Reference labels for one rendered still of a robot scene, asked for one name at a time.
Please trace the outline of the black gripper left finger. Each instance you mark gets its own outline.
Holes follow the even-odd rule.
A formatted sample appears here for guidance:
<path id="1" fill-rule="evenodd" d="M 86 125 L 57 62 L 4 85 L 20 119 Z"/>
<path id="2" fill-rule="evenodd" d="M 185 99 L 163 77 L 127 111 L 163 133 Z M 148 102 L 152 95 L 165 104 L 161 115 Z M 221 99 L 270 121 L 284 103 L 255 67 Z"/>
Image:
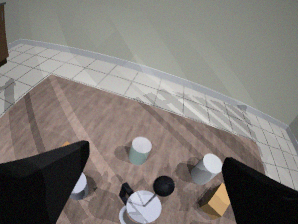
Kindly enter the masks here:
<path id="1" fill-rule="evenodd" d="M 89 159 L 89 141 L 0 164 L 0 224 L 56 224 Z"/>

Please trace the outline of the white cylinder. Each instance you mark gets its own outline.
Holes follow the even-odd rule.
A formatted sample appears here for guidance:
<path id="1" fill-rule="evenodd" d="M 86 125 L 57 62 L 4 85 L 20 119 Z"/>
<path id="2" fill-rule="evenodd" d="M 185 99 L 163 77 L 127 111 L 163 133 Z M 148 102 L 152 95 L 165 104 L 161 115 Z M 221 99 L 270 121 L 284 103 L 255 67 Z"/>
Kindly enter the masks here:
<path id="1" fill-rule="evenodd" d="M 216 177 L 221 171 L 221 160 L 216 155 L 205 155 L 204 159 L 190 171 L 190 176 L 197 185 L 204 185 L 209 183 L 209 180 Z"/>

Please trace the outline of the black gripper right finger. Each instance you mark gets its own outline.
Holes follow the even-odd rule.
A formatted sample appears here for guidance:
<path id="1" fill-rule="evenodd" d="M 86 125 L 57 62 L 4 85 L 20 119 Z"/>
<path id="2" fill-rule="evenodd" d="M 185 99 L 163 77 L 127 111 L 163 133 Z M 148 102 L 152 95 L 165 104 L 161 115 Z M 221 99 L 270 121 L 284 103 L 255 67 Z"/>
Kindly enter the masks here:
<path id="1" fill-rule="evenodd" d="M 226 157 L 223 183 L 237 224 L 298 224 L 298 190 Z"/>

